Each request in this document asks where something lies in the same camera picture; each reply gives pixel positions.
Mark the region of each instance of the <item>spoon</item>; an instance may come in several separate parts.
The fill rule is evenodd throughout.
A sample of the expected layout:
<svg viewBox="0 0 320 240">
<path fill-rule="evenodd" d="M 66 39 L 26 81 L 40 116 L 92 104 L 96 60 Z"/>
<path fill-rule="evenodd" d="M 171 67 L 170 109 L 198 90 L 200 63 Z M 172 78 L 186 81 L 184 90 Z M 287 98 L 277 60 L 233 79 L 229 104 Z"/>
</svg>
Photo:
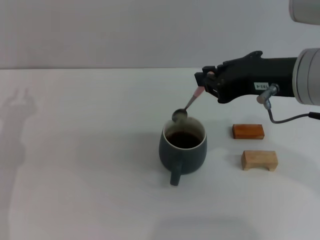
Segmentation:
<svg viewBox="0 0 320 240">
<path fill-rule="evenodd" d="M 195 90 L 194 94 L 192 95 L 191 99 L 189 100 L 189 102 L 185 106 L 185 108 L 180 108 L 180 109 L 177 109 L 174 111 L 174 113 L 172 114 L 172 117 L 171 117 L 172 121 L 174 121 L 176 123 L 178 121 L 186 120 L 188 117 L 187 109 L 197 99 L 197 97 L 199 97 L 204 92 L 204 90 L 205 90 L 204 86 L 198 86 L 197 89 Z"/>
</svg>

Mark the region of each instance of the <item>wooden block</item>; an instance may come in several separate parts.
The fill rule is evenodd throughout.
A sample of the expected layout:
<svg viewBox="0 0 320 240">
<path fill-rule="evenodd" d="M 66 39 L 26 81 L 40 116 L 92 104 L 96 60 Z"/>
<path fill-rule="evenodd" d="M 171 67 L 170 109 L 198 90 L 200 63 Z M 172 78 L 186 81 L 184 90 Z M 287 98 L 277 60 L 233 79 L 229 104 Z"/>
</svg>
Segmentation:
<svg viewBox="0 0 320 240">
<path fill-rule="evenodd" d="M 234 139 L 264 139 L 265 132 L 261 124 L 233 124 Z"/>
<path fill-rule="evenodd" d="M 278 166 L 278 158 L 275 151 L 244 151 L 241 164 L 245 171 L 253 168 L 266 168 L 273 172 Z"/>
</svg>

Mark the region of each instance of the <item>white wall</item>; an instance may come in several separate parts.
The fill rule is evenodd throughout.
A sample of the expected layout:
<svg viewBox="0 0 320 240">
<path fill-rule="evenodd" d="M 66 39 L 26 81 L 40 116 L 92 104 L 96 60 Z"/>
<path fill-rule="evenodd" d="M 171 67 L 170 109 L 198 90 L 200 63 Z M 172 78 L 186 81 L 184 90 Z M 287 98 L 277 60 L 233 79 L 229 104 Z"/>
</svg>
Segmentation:
<svg viewBox="0 0 320 240">
<path fill-rule="evenodd" d="M 293 57 L 320 47 L 320 26 L 288 0 L 2 0 L 0 68 L 202 67 Z"/>
</svg>

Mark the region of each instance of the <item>white label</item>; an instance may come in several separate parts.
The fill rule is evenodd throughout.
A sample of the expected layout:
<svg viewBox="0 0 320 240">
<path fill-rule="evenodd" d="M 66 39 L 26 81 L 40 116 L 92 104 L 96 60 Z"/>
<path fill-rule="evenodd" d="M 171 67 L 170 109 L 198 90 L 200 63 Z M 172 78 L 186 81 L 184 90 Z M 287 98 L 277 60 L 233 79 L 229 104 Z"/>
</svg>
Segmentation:
<svg viewBox="0 0 320 240">
<path fill-rule="evenodd" d="M 269 83 L 267 82 L 255 82 L 254 88 L 255 90 L 266 90 L 269 87 Z"/>
</svg>

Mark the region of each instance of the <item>mug handle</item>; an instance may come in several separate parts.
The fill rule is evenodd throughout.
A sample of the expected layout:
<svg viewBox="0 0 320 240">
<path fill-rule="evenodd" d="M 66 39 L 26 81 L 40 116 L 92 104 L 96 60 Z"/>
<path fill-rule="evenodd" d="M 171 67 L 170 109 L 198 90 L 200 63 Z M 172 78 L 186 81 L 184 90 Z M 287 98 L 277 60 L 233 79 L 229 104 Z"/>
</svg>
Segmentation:
<svg viewBox="0 0 320 240">
<path fill-rule="evenodd" d="M 171 178 L 170 178 L 170 184 L 172 186 L 178 186 L 180 176 L 181 176 L 181 170 L 182 170 L 182 160 L 176 160 L 173 162 L 171 167 Z"/>
</svg>

